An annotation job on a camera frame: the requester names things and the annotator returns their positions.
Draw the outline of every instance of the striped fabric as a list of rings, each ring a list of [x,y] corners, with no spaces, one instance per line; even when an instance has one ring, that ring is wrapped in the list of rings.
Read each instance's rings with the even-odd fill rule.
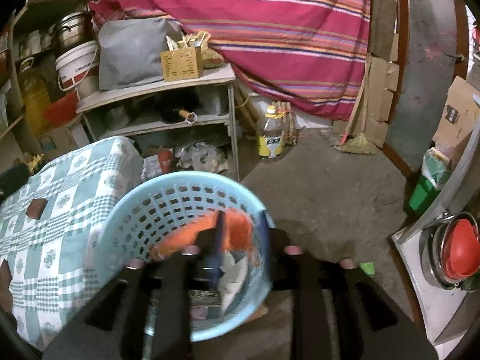
[[[370,0],[96,0],[106,20],[165,15],[210,45],[259,93],[347,120],[364,72]]]

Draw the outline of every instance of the plastic bottle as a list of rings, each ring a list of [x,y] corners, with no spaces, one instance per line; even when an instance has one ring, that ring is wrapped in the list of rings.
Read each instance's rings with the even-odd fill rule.
[[[32,67],[33,57],[25,59],[20,65],[18,84],[26,107],[25,117],[32,132],[39,136],[48,127],[49,122],[43,116],[51,105],[45,79]]]
[[[278,161],[282,156],[285,132],[281,117],[275,106],[269,105],[265,117],[257,122],[258,154],[262,162]]]

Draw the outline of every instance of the laundry basket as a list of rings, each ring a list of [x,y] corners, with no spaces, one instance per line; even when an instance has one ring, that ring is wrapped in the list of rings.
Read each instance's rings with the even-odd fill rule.
[[[265,270],[267,242],[260,231],[260,200],[244,186],[207,172],[184,171],[154,178],[133,189],[106,219],[94,252],[100,285],[132,258],[148,260],[149,247],[171,231],[208,211],[233,207],[253,223],[253,245],[259,259],[249,264],[247,279],[235,301],[220,318],[195,321],[191,339],[201,341],[225,334],[247,320],[267,296],[271,283]],[[270,227],[273,222],[268,217]]]

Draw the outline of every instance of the yellow label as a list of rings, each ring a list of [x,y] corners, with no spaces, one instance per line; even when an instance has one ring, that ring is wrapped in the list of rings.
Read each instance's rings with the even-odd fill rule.
[[[279,137],[258,137],[258,154],[261,157],[275,158],[282,154],[283,134]]]
[[[271,117],[273,119],[280,119],[285,115],[285,112],[277,112],[275,114],[265,114],[265,117]]]

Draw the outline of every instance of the checkered tablecloth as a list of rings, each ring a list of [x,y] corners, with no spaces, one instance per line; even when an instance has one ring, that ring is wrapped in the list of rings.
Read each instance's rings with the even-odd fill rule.
[[[99,290],[95,240],[114,205],[140,183],[143,160],[131,141],[112,137],[49,162],[0,206],[0,263],[13,280],[18,333],[44,349]],[[48,203],[39,220],[32,199]]]

